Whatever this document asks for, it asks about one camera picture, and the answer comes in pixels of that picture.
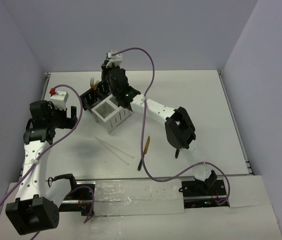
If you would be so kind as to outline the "gold fork green handle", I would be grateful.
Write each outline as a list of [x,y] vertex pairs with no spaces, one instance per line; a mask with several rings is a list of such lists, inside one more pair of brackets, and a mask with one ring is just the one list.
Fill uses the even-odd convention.
[[99,85],[99,81],[98,80],[96,80],[96,79],[93,79],[93,89],[94,90],[97,90],[97,87],[98,87],[98,85]]
[[90,87],[95,90],[96,89],[96,86],[95,86],[95,83],[94,83],[94,77],[91,77],[90,78]]

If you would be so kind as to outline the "gold knife green handle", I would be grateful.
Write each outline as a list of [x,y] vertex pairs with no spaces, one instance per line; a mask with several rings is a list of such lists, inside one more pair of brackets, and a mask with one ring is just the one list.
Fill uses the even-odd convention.
[[[148,152],[149,144],[150,144],[150,136],[147,137],[146,144],[143,150],[143,155],[145,155]],[[141,171],[141,168],[142,168],[142,160],[140,160],[137,170]]]

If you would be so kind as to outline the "black knife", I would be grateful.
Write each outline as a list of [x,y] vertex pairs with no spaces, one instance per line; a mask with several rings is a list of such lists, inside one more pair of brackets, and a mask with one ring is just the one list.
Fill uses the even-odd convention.
[[180,153],[180,150],[179,150],[179,149],[176,149],[176,152],[175,152],[175,158],[176,158],[176,159],[178,158],[179,153]]

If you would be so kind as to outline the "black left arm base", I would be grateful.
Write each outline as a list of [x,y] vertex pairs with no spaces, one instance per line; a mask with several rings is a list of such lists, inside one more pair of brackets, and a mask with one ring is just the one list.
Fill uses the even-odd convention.
[[49,177],[47,184],[51,187],[54,182],[66,179],[71,185],[71,190],[77,189],[75,192],[70,193],[64,198],[64,202],[59,207],[59,212],[80,212],[82,216],[88,216],[92,205],[92,192],[95,190],[95,184],[93,183],[77,183],[75,177],[71,173],[58,175],[55,177]]

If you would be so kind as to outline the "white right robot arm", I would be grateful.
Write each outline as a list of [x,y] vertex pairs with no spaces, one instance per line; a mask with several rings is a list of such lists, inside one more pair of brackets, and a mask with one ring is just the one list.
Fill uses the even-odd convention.
[[189,149],[191,142],[196,139],[195,127],[188,112],[181,106],[178,109],[175,109],[147,98],[144,93],[134,89],[128,83],[125,69],[113,63],[107,66],[107,63],[108,62],[106,61],[101,65],[101,79],[110,86],[111,93],[116,98],[118,105],[143,115],[140,146],[141,161],[145,173],[151,180],[158,183],[164,183],[178,178],[180,175],[188,171],[190,167],[167,179],[158,179],[150,175],[145,166],[143,153],[145,148],[145,123],[146,117],[149,117],[163,125],[167,141],[176,149],[176,156],[178,156],[181,149]]

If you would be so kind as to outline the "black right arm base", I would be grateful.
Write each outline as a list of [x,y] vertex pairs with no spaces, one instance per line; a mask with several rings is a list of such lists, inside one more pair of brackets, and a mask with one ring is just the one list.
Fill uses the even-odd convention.
[[218,179],[214,170],[205,180],[183,180],[179,192],[183,195],[185,209],[228,207],[224,181]]

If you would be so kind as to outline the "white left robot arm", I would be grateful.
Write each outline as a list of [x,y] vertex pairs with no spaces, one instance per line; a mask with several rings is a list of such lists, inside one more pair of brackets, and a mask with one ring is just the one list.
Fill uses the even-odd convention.
[[25,158],[19,189],[14,202],[6,205],[5,214],[19,235],[54,229],[59,223],[59,207],[66,197],[78,195],[73,174],[54,178],[54,184],[45,189],[47,161],[53,146],[56,129],[77,127],[77,108],[70,108],[67,116],[65,103],[38,100],[29,105],[31,118],[23,135]]

